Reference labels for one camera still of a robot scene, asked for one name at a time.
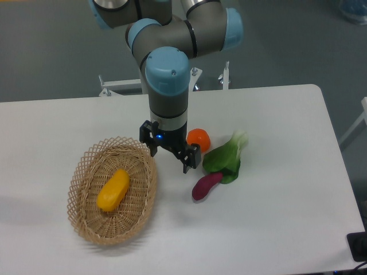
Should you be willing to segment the white metal robot base frame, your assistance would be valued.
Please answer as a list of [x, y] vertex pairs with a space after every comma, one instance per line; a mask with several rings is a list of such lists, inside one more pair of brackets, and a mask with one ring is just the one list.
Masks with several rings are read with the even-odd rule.
[[164, 95], [176, 95], [178, 92], [188, 90], [197, 92], [202, 89], [198, 85], [203, 70], [198, 67], [191, 68], [190, 71], [158, 70], [146, 69], [146, 83], [140, 79], [104, 81], [99, 76], [100, 93], [99, 97], [111, 97], [119, 95], [139, 95], [146, 94], [149, 89], [160, 91]]

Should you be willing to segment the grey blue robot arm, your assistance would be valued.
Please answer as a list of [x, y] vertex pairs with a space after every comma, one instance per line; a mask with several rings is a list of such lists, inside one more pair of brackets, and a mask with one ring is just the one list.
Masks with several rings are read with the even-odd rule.
[[200, 147], [186, 141], [189, 61], [239, 46], [244, 27], [240, 13], [220, 1], [181, 4], [185, 19], [173, 15], [171, 1], [89, 3], [101, 28], [127, 28], [126, 42], [149, 97], [150, 119], [140, 127], [140, 142], [152, 155], [158, 148], [171, 152], [187, 171], [201, 161]]

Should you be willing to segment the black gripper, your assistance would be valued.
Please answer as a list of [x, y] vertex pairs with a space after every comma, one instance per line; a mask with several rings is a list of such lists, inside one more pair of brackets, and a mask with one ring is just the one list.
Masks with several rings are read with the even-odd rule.
[[159, 128], [157, 121], [146, 120], [139, 128], [139, 141], [147, 146], [150, 155], [155, 156], [158, 147], [161, 147], [178, 159], [183, 164], [183, 173], [191, 168], [196, 169], [201, 163], [201, 148], [199, 144], [187, 144], [187, 123], [181, 128], [166, 131]]

